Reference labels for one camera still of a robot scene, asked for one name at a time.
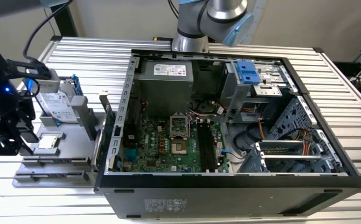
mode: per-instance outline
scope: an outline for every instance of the motherboard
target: motherboard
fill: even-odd
[[[218,123],[189,121],[184,115],[174,115],[162,120],[144,119],[137,149],[125,149],[122,170],[228,172],[226,156],[220,153],[222,145]]]

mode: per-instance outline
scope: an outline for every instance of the slotted metal tabletop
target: slotted metal tabletop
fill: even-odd
[[[118,106],[130,49],[169,50],[164,41],[120,41],[64,37],[52,41],[40,60],[60,76],[76,74],[88,106],[102,111],[98,92],[109,91],[113,109]],[[297,71],[350,159],[361,173],[361,94],[323,53],[311,48],[210,44],[210,53],[286,57]],[[92,188],[12,187],[21,157],[0,157],[0,222],[114,222],[114,223],[343,223],[361,221],[361,193],[303,218],[274,219],[161,219],[118,220],[102,196]]]

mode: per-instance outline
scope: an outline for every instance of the power supply label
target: power supply label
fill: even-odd
[[[186,208],[186,199],[145,199],[146,212],[180,212]]]
[[[157,64],[154,65],[154,75],[157,76],[186,76],[185,65],[169,65]]]

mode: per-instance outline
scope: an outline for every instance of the green circuit board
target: green circuit board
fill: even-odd
[[[190,133],[186,140],[172,140],[169,137],[169,121],[169,119],[145,119],[142,121],[137,161],[132,164],[132,172],[201,172],[197,123],[190,123],[190,128],[188,128],[190,129]],[[181,124],[176,124],[176,128],[177,130],[182,130]],[[210,126],[210,130],[213,133],[212,153],[216,155],[217,144],[214,143],[214,138],[221,135],[218,123]],[[226,156],[224,155],[222,158],[225,162],[217,170],[218,172],[228,172]]]

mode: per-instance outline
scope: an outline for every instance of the ram slot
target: ram slot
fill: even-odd
[[[197,124],[197,138],[200,149],[200,163],[201,171],[214,172],[216,169],[216,155],[213,149],[213,139],[210,134],[209,123]]]

